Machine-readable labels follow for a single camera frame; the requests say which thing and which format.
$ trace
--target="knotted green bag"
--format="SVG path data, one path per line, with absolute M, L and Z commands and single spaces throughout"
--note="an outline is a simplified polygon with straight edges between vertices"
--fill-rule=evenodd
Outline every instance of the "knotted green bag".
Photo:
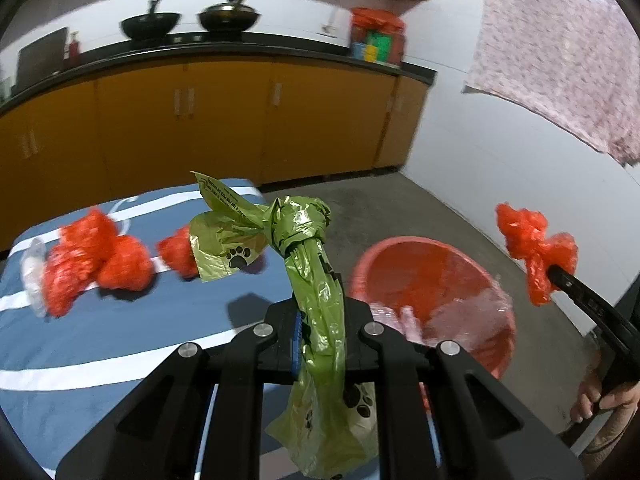
M 211 208 L 190 224 L 202 280 L 236 272 L 269 244 L 284 258 L 303 313 L 298 382 L 268 433 L 306 476 L 330 479 L 363 465 L 378 452 L 375 397 L 372 384 L 344 385 L 342 288 L 322 246 L 329 208 L 318 198 L 290 196 L 254 205 L 214 178 L 195 176 Z

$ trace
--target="white cabinet handle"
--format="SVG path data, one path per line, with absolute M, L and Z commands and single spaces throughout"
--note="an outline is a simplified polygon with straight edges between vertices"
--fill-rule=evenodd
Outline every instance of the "white cabinet handle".
M 33 133 L 33 130 L 29 130 L 29 138 L 31 139 L 31 151 L 33 153 L 38 153 L 38 145 L 36 144 L 36 136 Z
M 189 115 L 193 115 L 196 107 L 196 91 L 195 88 L 189 88 L 187 90 L 187 102 L 189 104 Z
M 22 145 L 22 154 L 24 155 L 24 159 L 27 160 L 31 156 L 31 149 L 29 148 L 29 141 L 27 140 L 26 135 L 20 136 L 20 143 Z
M 174 90 L 174 114 L 176 117 L 180 116 L 180 89 Z
M 282 95 L 282 83 L 276 83 L 273 86 L 273 106 L 280 104 L 280 96 Z

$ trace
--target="metal screw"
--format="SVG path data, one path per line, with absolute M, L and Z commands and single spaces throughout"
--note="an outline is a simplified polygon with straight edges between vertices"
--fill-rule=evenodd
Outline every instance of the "metal screw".
M 273 333 L 273 326 L 269 323 L 260 323 L 254 326 L 254 334 L 258 337 L 267 337 Z
M 385 327 L 375 321 L 369 321 L 364 326 L 364 331 L 369 335 L 380 335 L 385 331 Z
M 178 346 L 178 355 L 180 357 L 193 357 L 198 353 L 196 343 L 182 343 Z
M 447 355 L 456 355 L 460 352 L 460 345 L 455 341 L 443 341 L 440 345 L 440 350 Z

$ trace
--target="floor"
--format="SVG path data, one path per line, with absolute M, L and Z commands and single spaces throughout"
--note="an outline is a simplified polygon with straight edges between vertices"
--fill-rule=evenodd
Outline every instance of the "floor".
M 568 411 L 590 362 L 593 343 L 582 338 L 554 305 L 529 303 L 525 275 L 488 238 L 400 173 L 333 180 L 265 193 L 317 196 L 332 210 L 325 244 L 332 267 L 348 279 L 359 256 L 379 240 L 398 235 L 434 238 L 468 254 L 511 296 L 518 336 L 504 384 L 552 431 Z

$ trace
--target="brown cabinet door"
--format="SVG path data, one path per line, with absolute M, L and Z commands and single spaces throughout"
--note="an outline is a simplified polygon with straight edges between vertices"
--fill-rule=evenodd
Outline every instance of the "brown cabinet door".
M 217 57 L 187 73 L 189 169 L 260 182 L 271 59 Z
M 262 181 L 373 168 L 394 78 L 329 62 L 274 68 Z
M 157 64 L 98 79 L 98 138 L 114 198 L 193 182 L 185 70 Z
M 401 166 L 406 161 L 427 89 L 427 85 L 410 77 L 398 78 L 392 111 L 376 157 L 376 168 Z
M 110 199 L 94 82 L 57 89 L 28 104 L 33 160 L 48 199 L 42 220 Z
M 0 250 L 42 219 L 46 193 L 34 164 L 25 103 L 0 117 Z

